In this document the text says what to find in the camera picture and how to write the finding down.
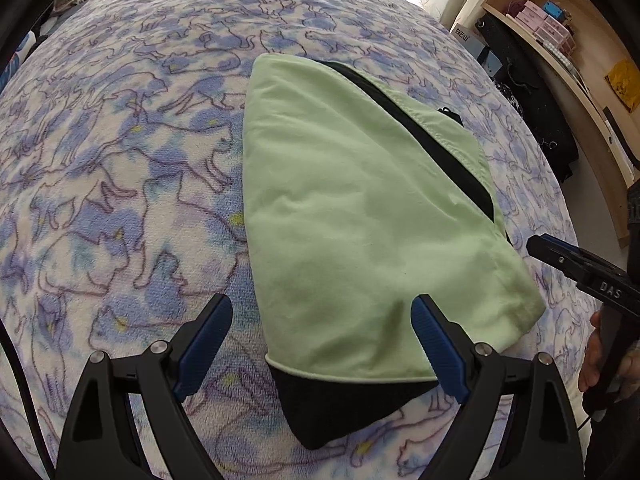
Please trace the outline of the person's right hand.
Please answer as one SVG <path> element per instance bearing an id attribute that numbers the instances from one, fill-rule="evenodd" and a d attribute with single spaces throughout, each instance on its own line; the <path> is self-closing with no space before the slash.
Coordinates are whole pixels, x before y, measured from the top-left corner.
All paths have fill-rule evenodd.
<path id="1" fill-rule="evenodd" d="M 585 393 L 589 388 L 597 385 L 600 378 L 600 371 L 604 363 L 603 344 L 601 340 L 601 314 L 602 311 L 594 312 L 590 318 L 593 327 L 591 332 L 578 376 L 578 390 Z M 620 398 L 626 400 L 631 398 L 639 390 L 640 379 L 640 359 L 639 344 L 635 342 L 627 351 L 626 356 L 620 362 L 618 377 L 622 380 L 620 388 Z"/>

